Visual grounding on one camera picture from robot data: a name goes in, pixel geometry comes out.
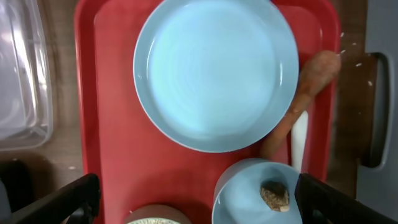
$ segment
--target plastic container lid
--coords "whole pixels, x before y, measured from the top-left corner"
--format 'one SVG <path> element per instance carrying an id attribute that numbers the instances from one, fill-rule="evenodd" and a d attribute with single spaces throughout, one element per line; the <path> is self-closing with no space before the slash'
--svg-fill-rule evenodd
<path id="1" fill-rule="evenodd" d="M 52 133 L 47 49 L 35 0 L 0 0 L 0 150 L 36 147 Z"/>

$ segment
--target wooden table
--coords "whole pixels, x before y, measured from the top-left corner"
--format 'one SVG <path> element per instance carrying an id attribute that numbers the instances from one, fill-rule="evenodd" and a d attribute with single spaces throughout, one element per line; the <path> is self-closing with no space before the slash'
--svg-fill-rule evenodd
<path id="1" fill-rule="evenodd" d="M 73 14 L 77 0 L 38 0 L 53 89 L 54 134 L 36 149 L 0 153 L 29 167 L 38 197 L 83 175 L 78 115 Z M 367 1 L 332 0 L 344 36 L 328 183 L 354 197 L 357 158 L 370 147 L 376 62 L 364 54 Z"/>

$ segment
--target bowl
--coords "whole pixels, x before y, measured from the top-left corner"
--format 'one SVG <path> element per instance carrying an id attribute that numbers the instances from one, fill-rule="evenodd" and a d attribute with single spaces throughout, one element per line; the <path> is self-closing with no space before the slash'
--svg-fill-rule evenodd
<path id="1" fill-rule="evenodd" d="M 202 152 L 263 138 L 292 102 L 299 58 L 269 1 L 165 0 L 139 34 L 134 83 L 150 120 Z"/>
<path id="2" fill-rule="evenodd" d="M 295 199 L 299 173 L 290 166 L 264 159 L 245 159 L 229 167 L 217 182 L 213 224 L 302 223 Z M 263 182 L 284 184 L 289 192 L 289 211 L 272 211 L 260 196 Z"/>
<path id="3" fill-rule="evenodd" d="M 192 224 L 180 211 L 166 205 L 147 205 L 131 212 L 126 224 Z"/>

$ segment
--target red tray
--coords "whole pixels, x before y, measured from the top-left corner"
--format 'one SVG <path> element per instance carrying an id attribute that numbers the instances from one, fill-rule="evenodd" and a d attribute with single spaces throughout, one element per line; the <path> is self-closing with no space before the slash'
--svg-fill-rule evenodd
<path id="1" fill-rule="evenodd" d="M 132 58 L 137 36 L 160 0 L 81 0 L 75 13 L 81 141 L 85 173 L 101 179 L 97 223 L 122 223 L 150 203 L 180 209 L 193 223 L 211 223 L 213 191 L 235 162 L 258 155 L 259 144 L 224 154 L 185 149 L 164 136 L 139 103 Z M 340 23 L 327 0 L 275 0 L 290 24 L 300 64 L 319 50 L 337 51 Z M 326 178 L 336 83 L 309 109 L 303 170 Z M 272 160 L 289 163 L 289 144 Z"/>

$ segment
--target light blue plate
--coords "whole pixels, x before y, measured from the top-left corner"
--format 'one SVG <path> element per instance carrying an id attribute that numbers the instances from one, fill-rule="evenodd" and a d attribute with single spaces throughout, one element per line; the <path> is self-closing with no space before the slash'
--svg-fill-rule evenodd
<path id="1" fill-rule="evenodd" d="M 203 152 L 263 138 L 287 111 L 298 75 L 292 31 L 266 0 L 165 0 L 134 52 L 148 117 L 170 139 Z"/>
<path id="2" fill-rule="evenodd" d="M 217 182 L 213 224 L 301 224 L 294 191 L 299 173 L 292 167 L 263 159 L 245 159 L 228 168 Z M 275 212 L 263 201 L 263 182 L 283 183 L 289 191 L 289 211 Z"/>

